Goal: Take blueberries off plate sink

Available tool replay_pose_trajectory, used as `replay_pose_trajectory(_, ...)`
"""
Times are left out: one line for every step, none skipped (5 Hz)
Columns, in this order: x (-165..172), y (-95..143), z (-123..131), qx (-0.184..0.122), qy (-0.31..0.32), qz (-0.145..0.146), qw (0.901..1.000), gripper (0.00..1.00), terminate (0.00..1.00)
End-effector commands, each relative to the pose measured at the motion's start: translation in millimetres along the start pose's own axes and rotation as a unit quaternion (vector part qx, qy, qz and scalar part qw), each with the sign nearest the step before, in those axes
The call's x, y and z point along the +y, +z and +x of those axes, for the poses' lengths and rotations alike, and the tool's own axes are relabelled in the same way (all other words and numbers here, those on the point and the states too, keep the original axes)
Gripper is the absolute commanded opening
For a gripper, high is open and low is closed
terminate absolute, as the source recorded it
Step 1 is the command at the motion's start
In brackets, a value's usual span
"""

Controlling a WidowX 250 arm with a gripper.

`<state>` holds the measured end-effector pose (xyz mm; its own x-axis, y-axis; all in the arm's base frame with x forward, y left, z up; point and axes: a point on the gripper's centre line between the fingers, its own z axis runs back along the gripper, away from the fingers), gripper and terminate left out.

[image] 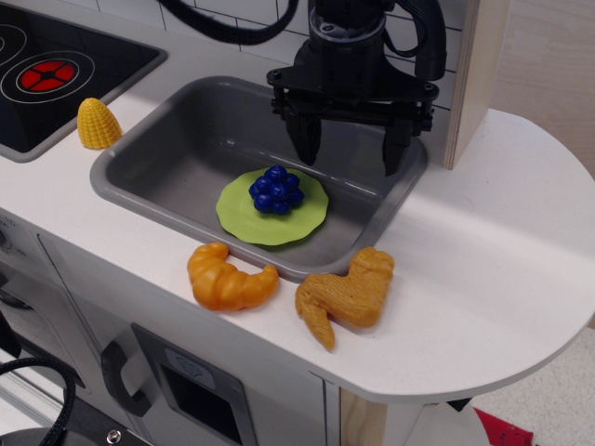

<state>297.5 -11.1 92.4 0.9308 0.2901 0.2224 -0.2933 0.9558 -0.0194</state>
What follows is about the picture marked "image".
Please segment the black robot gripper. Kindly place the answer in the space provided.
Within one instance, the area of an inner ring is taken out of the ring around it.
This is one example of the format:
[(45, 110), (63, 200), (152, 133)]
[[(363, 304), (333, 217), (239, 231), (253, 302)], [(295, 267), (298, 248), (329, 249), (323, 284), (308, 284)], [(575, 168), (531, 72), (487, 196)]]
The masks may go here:
[(314, 165), (321, 120), (385, 125), (385, 176), (402, 165), (411, 136), (432, 127), (435, 81), (415, 76), (415, 59), (396, 54), (386, 29), (395, 1), (313, 1), (309, 38), (290, 67), (268, 73), (274, 107), (299, 160)]

